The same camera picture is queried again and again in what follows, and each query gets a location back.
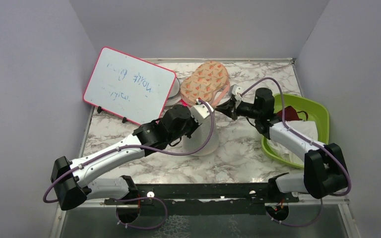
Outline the white mesh laundry bag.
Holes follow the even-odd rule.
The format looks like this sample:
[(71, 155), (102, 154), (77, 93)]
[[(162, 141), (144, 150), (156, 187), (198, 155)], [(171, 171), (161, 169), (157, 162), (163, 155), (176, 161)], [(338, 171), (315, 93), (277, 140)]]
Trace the white mesh laundry bag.
[(215, 113), (211, 114), (211, 118), (207, 118), (203, 124), (198, 125), (197, 129), (191, 134), (191, 137), (183, 137), (182, 152), (194, 152), (199, 149), (208, 136), (211, 135), (207, 144), (192, 156), (205, 156), (213, 153), (219, 146), (219, 135), (215, 122)]

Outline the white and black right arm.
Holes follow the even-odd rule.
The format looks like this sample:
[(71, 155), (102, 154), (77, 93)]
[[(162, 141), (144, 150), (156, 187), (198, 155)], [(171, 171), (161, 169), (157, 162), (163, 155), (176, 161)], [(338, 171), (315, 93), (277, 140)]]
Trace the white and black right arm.
[(258, 88), (253, 103), (243, 102), (240, 93), (216, 106), (232, 120), (238, 117), (254, 119), (254, 127), (264, 138), (277, 142), (304, 161), (304, 171), (298, 174), (281, 174), (268, 180), (267, 197), (280, 201), (287, 193), (307, 193), (316, 199), (349, 190), (351, 182), (346, 170), (341, 148), (324, 144), (302, 135), (291, 128), (284, 116), (274, 112), (275, 98), (268, 88)]

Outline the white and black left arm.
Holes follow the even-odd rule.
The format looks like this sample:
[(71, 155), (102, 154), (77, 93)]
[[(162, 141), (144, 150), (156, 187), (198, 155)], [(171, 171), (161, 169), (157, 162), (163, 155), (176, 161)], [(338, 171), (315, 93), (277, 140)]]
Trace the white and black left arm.
[(91, 187), (96, 178), (132, 160), (165, 151), (183, 136), (191, 137), (199, 125), (189, 108), (178, 105), (88, 158), (70, 161), (62, 156), (56, 159), (51, 173), (51, 188), (57, 197), (55, 202), (63, 211), (78, 207), (96, 194), (96, 189)]

